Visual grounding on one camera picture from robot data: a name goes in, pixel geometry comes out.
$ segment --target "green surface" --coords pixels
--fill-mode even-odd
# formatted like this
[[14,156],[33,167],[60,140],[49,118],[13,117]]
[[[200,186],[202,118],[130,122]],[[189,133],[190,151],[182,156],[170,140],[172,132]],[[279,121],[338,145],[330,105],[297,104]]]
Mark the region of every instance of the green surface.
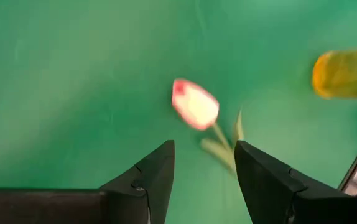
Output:
[[0,187],[98,187],[176,142],[167,223],[250,223],[236,181],[170,105],[209,90],[227,134],[337,186],[357,100],[323,100],[317,57],[357,47],[357,1],[0,1]]

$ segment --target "green tablecloth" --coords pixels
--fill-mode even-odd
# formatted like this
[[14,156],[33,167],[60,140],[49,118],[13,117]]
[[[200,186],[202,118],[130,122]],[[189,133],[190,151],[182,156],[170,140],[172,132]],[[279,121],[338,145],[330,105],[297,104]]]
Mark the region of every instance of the green tablecloth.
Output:
[[250,223],[237,182],[170,105],[174,78],[231,135],[337,186],[357,100],[323,100],[317,57],[357,47],[357,1],[0,1],[0,187],[95,188],[176,143],[167,223]]

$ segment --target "yellow object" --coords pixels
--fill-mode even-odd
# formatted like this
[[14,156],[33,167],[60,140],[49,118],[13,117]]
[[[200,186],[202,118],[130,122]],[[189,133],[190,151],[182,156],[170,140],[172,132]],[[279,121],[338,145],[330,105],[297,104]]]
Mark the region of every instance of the yellow object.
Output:
[[324,98],[357,98],[357,50],[321,55],[314,65],[312,86]]

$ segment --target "tulip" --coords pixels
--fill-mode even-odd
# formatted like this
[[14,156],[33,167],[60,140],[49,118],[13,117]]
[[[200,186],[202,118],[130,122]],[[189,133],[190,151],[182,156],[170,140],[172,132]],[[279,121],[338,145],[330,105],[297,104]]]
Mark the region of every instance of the tulip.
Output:
[[[204,131],[213,128],[220,142],[212,139],[202,139],[201,146],[217,157],[225,166],[235,174],[234,147],[231,147],[220,127],[217,125],[219,103],[216,98],[199,85],[184,79],[173,82],[172,105],[191,127]],[[241,112],[239,112],[234,129],[233,144],[243,139],[241,125]]]

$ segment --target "green leaf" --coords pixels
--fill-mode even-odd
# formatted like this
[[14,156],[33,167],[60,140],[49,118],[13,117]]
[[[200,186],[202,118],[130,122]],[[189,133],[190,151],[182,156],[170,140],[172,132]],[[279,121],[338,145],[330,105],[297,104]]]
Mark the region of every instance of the green leaf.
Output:
[[238,118],[236,119],[234,125],[234,136],[233,136],[233,149],[235,149],[235,144],[238,140],[244,140],[245,135],[243,133],[242,127],[242,108],[239,110]]
[[201,147],[206,152],[217,158],[223,165],[230,169],[233,174],[236,174],[235,159],[233,151],[228,151],[217,141],[212,139],[202,139]]

